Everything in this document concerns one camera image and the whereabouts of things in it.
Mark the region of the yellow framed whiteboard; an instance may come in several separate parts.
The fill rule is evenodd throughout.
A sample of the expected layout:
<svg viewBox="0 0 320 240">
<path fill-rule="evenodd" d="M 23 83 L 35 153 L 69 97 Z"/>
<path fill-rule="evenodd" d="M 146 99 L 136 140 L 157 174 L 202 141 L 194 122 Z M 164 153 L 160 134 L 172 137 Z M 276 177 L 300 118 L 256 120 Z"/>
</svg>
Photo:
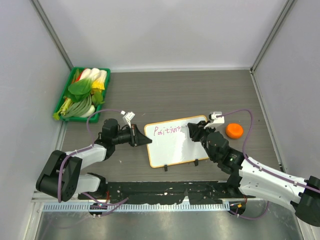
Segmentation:
<svg viewBox="0 0 320 240">
<path fill-rule="evenodd" d="M 144 134 L 152 140 L 147 145 L 149 164 L 161 168 L 189 163 L 208 158 L 200 142 L 193 142 L 189 136 L 188 123 L 206 121 L 204 115 L 155 122 L 144 126 Z"/>
</svg>

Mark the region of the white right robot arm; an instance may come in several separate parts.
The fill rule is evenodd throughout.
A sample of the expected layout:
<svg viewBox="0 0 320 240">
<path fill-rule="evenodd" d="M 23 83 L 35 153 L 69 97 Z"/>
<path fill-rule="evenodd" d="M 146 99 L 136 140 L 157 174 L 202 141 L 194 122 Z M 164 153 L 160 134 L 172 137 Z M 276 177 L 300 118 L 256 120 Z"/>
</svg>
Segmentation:
<svg viewBox="0 0 320 240">
<path fill-rule="evenodd" d="M 320 225 L 320 180 L 308 179 L 264 165 L 229 145 L 229 141 L 215 128 L 207 128 L 206 121 L 188 123 L 189 136 L 201 143 L 208 158 L 229 175 L 226 193 L 233 198 L 240 194 L 256 197 L 280 205 L 301 221 Z"/>
</svg>

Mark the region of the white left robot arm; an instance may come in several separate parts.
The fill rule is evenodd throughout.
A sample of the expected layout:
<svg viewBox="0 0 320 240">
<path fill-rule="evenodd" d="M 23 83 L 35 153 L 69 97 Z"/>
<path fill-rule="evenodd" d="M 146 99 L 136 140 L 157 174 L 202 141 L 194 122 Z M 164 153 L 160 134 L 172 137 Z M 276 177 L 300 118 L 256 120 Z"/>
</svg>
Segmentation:
<svg viewBox="0 0 320 240">
<path fill-rule="evenodd" d="M 92 172 L 82 175 L 81 170 L 109 159 L 115 152 L 116 145 L 138 147 L 150 143 L 152 140 L 142 134 L 136 124 L 121 127 L 116 119 L 107 119 L 93 145 L 69 152 L 54 150 L 40 173 L 35 188 L 59 202 L 67 202 L 75 194 L 83 199 L 93 197 L 100 200 L 108 191 L 106 178 Z"/>
</svg>

